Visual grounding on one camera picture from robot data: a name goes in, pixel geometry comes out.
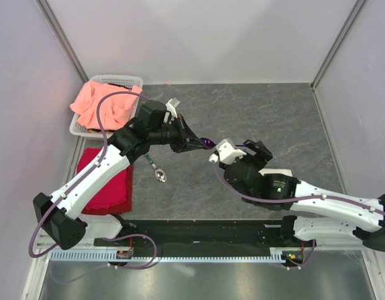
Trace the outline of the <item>white cloth napkin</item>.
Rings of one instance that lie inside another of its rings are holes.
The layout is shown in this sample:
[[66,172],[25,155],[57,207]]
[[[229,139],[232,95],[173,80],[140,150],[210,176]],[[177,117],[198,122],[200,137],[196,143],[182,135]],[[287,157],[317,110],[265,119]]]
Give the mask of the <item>white cloth napkin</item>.
[[259,173],[263,176],[265,174],[282,174],[289,177],[293,176],[292,171],[290,169],[279,169],[279,168],[277,169],[264,168],[264,169],[261,169]]

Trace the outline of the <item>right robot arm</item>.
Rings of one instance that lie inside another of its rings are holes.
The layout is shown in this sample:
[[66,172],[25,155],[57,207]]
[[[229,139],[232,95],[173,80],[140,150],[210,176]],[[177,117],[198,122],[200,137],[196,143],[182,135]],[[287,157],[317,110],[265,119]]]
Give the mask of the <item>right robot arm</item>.
[[318,214],[306,221],[296,217],[279,230],[286,246],[299,240],[352,240],[385,252],[385,194],[377,198],[354,197],[328,191],[292,175],[288,169],[268,169],[271,152],[259,142],[247,140],[241,147],[223,139],[210,161],[223,169],[219,180],[249,204],[273,211]]

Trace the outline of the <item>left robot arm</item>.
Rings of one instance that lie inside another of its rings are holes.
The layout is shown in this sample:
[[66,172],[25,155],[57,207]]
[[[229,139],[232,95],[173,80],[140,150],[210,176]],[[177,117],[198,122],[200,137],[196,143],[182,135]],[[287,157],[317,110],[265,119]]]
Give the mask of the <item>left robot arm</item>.
[[159,101],[144,103],[125,126],[114,131],[99,154],[62,188],[33,199],[38,224],[63,250],[73,248],[86,233],[79,216],[86,204],[114,176],[148,153],[152,145],[169,145],[175,153],[208,149],[181,114]]

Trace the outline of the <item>purple handled spoon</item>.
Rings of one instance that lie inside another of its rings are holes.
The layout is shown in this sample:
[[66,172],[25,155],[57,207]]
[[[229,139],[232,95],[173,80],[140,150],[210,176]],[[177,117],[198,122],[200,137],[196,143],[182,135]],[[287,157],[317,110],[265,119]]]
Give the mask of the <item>purple handled spoon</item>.
[[234,144],[230,138],[225,138],[219,141],[218,143],[215,143],[209,138],[202,137],[201,141],[204,143],[204,146],[206,149],[217,149],[218,151],[224,148],[231,148],[231,149],[247,148],[246,144]]

